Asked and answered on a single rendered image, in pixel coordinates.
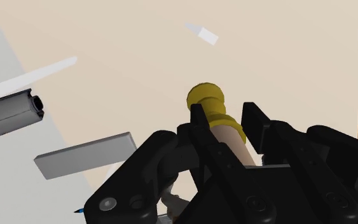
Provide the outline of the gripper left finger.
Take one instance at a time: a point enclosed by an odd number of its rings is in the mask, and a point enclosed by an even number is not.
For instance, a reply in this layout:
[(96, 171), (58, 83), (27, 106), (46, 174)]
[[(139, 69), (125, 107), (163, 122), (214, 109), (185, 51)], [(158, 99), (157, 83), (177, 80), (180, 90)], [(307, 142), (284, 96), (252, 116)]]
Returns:
[(198, 191), (173, 224), (275, 224), (275, 205), (192, 104), (177, 132), (151, 134), (86, 201), (86, 224), (156, 224), (163, 191), (189, 170)]

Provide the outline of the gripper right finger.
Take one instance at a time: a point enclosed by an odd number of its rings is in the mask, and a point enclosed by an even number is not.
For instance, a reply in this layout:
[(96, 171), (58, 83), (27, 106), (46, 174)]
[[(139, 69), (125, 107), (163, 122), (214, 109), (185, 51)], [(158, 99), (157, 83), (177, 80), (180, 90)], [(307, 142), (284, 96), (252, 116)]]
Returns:
[(358, 224), (358, 139), (325, 125), (306, 132), (269, 119), (253, 102), (242, 128), (263, 164), (288, 164), (322, 224)]

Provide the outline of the grey flat rectangular slab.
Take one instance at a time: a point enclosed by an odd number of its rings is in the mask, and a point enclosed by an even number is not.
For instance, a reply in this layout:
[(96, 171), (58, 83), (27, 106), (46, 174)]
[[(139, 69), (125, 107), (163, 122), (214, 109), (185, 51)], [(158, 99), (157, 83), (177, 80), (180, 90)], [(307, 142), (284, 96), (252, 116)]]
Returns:
[(45, 179), (54, 179), (122, 162), (136, 149), (131, 133), (124, 132), (38, 155), (34, 163)]

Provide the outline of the grey hollow tube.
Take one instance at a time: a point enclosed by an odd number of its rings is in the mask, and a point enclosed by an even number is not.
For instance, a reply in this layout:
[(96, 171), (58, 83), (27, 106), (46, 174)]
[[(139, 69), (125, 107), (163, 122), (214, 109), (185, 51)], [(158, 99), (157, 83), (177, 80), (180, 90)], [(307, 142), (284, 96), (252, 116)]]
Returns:
[(43, 103), (32, 89), (0, 98), (0, 136), (43, 120)]

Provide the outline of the long white stick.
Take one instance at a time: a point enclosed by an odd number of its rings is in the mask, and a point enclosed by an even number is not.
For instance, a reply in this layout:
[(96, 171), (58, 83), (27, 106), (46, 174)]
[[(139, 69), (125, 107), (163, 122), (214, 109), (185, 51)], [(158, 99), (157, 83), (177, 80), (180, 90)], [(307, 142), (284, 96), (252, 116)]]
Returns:
[(70, 57), (54, 64), (33, 70), (29, 73), (0, 82), (0, 97), (30, 85), (31, 83), (34, 83), (35, 81), (45, 78), (51, 74), (57, 73), (67, 67), (73, 66), (75, 65), (77, 59), (77, 57)]

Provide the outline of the small white block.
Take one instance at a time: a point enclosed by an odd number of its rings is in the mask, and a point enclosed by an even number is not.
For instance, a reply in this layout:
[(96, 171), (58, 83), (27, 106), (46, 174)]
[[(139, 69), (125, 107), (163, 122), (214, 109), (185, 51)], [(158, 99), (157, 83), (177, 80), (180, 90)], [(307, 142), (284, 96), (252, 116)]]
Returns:
[(186, 23), (185, 26), (191, 32), (196, 34), (199, 38), (203, 39), (204, 41), (208, 42), (211, 45), (215, 45), (219, 39), (219, 37), (216, 34), (214, 34), (213, 32), (209, 31), (208, 29), (206, 29), (201, 25)]

